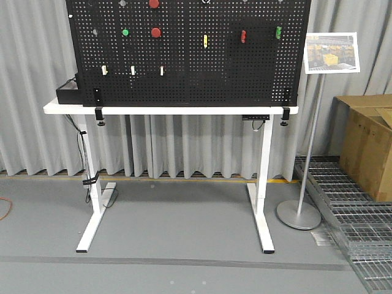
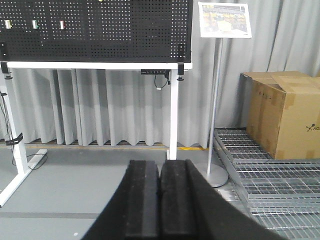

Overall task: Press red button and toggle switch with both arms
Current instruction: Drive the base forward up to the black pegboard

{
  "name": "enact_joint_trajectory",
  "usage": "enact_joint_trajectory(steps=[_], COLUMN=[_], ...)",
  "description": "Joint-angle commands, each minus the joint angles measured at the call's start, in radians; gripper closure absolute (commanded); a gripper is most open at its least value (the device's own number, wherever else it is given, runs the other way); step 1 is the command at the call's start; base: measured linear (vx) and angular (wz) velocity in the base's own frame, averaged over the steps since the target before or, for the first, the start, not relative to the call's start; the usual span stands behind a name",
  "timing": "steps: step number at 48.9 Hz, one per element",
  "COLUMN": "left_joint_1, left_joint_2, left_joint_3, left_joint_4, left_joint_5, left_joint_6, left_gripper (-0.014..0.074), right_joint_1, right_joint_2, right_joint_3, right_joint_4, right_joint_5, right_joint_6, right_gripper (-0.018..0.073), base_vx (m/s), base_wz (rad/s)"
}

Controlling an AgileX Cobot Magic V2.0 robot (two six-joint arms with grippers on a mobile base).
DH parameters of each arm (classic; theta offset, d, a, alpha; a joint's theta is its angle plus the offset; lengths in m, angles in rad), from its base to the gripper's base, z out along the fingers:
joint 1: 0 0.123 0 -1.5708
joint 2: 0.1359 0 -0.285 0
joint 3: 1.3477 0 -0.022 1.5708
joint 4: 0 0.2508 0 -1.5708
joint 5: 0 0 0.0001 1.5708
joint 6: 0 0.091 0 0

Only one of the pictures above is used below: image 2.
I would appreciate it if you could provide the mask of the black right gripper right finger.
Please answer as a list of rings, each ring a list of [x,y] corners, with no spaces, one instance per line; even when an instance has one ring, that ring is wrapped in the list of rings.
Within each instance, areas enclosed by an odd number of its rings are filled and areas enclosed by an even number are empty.
[[[191,160],[168,160],[160,175],[163,240],[281,240],[217,193]]]

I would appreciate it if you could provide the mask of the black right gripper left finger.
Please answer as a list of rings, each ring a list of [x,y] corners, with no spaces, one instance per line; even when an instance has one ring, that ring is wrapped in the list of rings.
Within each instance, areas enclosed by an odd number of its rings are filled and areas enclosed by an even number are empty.
[[[88,230],[90,240],[159,238],[159,171],[151,160],[130,160],[115,193]]]

